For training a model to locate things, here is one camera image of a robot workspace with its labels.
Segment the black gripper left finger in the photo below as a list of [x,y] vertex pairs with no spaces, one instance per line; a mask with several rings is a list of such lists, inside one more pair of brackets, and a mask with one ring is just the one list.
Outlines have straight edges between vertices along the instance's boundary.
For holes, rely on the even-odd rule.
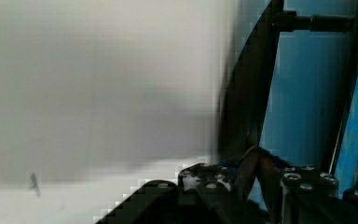
[[249,201],[257,161],[258,146],[253,146],[234,167],[198,163],[179,173],[179,188],[206,208],[213,224],[260,224],[257,206]]

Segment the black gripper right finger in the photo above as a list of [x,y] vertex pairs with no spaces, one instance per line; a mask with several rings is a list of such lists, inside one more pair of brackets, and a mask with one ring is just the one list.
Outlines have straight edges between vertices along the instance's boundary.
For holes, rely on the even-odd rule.
[[258,147],[256,177],[272,224],[289,224],[309,203],[304,197],[337,197],[338,180],[312,166],[293,166]]

